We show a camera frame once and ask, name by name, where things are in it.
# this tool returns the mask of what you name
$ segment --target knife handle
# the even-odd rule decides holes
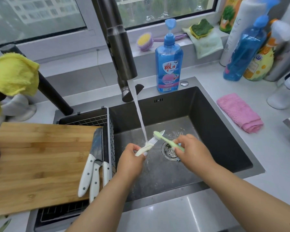
[[[103,162],[103,186],[105,186],[111,179],[110,175],[111,175],[111,170],[109,167],[109,163],[104,161]]]
[[[96,160],[96,158],[89,154],[87,162],[85,164],[85,168],[83,170],[81,180],[79,182],[78,186],[78,197],[81,198],[85,195],[86,191],[88,190],[88,187],[90,185],[90,180],[92,177],[92,169],[93,169],[93,163]]]
[[[89,203],[91,203],[99,194],[100,191],[100,176],[99,176],[99,168],[101,166],[97,163],[93,164],[93,173],[90,183],[89,189]]]
[[[146,143],[144,147],[142,147],[141,149],[138,150],[138,152],[136,152],[135,156],[140,156],[142,153],[148,152],[153,146],[154,146],[153,144]]]

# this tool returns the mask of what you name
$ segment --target blue dish soap bottle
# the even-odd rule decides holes
[[[171,30],[176,26],[176,19],[166,19],[169,33],[164,37],[164,45],[156,51],[157,89],[159,92],[169,92],[178,89],[184,52],[175,44]]]
[[[280,0],[260,0],[260,2],[267,3],[267,13],[257,18],[252,27],[243,31],[236,49],[224,70],[223,77],[226,80],[240,80],[248,65],[256,56],[258,50],[267,38],[267,33],[264,31],[269,21],[267,14],[273,6],[280,3]]]

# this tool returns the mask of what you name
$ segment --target glass pane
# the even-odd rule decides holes
[[[0,0],[0,44],[85,27],[75,0]]]
[[[116,0],[124,27],[213,8],[214,0]]]

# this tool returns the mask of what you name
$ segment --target car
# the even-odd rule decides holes
[[[198,5],[194,11],[202,11],[203,10],[203,7],[201,5]]]
[[[146,21],[149,22],[149,21],[151,21],[151,20],[155,20],[155,17],[152,16],[152,15],[147,15],[147,16],[146,16]]]

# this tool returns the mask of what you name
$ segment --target green toothbrush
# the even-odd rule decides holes
[[[168,143],[172,148],[177,147],[177,148],[179,148],[181,151],[185,151],[185,149],[182,148],[180,145],[175,144],[173,141],[171,141],[171,140],[165,138],[165,137],[162,136],[161,133],[159,133],[158,131],[154,131],[154,136],[155,136],[158,140],[160,140],[160,139],[164,140],[164,141],[165,141],[166,143]]]

